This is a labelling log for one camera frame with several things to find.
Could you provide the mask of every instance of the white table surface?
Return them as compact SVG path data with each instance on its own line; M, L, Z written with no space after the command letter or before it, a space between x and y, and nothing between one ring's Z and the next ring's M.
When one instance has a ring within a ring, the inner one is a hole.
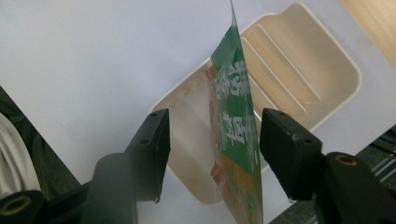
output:
M291 0L235 0L240 29ZM336 0L303 0L361 70L361 89L314 131L324 152L356 154L396 123L396 70ZM231 24L227 0L0 0L0 85L81 182L122 152L154 103L207 59ZM264 221L290 206L262 175ZM234 223L167 172L140 223Z

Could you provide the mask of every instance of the snack bag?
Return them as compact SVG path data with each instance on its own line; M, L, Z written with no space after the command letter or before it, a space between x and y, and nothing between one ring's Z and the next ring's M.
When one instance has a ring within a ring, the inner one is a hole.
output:
M262 175L248 71L235 15L206 77L216 162L211 175L237 223L262 223Z

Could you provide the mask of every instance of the plastic container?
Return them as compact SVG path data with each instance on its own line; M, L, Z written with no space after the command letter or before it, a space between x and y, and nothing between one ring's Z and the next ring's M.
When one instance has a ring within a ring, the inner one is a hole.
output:
M290 114L311 132L359 89L361 74L334 38L302 4L264 15L242 34L258 130L262 109ZM210 131L206 60L152 111L169 108L168 167L201 203L221 203L210 171L215 162ZM268 164L262 159L262 171Z

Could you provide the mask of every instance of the green packet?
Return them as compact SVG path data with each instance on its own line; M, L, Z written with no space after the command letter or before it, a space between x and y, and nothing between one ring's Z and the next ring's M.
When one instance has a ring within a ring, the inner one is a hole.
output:
M206 77L216 162L211 175L237 223L262 223L262 175L253 103L236 18Z

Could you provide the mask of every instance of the white cloth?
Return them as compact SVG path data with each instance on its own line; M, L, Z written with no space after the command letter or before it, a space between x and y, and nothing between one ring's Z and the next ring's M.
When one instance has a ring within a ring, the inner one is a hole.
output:
M26 145L14 125L1 113L0 152L0 199L21 190L40 190Z

